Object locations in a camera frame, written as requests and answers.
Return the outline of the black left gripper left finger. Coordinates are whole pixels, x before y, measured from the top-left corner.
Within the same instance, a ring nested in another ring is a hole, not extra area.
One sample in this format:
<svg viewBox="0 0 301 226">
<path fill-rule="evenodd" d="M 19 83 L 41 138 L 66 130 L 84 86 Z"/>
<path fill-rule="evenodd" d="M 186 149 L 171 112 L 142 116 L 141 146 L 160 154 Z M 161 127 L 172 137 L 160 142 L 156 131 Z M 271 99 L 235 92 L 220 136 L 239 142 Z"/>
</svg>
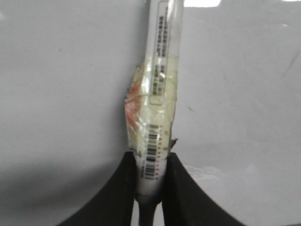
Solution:
<svg viewBox="0 0 301 226">
<path fill-rule="evenodd" d="M 132 152 L 125 152 L 116 171 L 104 187 L 61 226 L 131 225 L 136 186 Z"/>
</svg>

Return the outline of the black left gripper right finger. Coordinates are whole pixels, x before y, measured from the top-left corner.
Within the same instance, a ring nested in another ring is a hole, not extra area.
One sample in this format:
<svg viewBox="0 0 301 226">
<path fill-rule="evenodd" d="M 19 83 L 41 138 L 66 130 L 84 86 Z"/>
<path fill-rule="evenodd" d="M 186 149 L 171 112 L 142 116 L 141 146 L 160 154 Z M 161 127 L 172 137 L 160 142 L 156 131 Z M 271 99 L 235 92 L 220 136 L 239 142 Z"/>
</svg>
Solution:
<svg viewBox="0 0 301 226">
<path fill-rule="evenodd" d="M 167 159 L 162 209 L 166 226 L 242 226 L 192 179 L 176 153 Z"/>
</svg>

